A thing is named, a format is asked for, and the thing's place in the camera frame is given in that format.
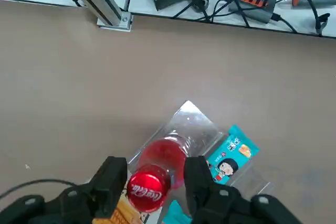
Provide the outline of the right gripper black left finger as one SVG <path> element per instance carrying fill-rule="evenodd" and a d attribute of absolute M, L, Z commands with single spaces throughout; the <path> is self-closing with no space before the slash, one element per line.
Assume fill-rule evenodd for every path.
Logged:
<path fill-rule="evenodd" d="M 59 183 L 67 188 L 51 201 L 38 194 L 16 199 L 1 211 L 1 223 L 92 223 L 95 219 L 110 218 L 127 177 L 126 159 L 109 156 L 94 176 L 81 185 L 54 178 L 22 183 L 2 193 L 1 198 L 41 183 Z"/>

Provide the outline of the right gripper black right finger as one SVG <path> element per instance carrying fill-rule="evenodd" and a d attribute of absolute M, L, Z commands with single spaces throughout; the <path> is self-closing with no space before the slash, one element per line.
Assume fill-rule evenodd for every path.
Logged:
<path fill-rule="evenodd" d="M 188 157 L 184 185 L 192 223 L 301 223 L 276 197 L 242 197 L 238 189 L 214 182 L 204 156 Z"/>

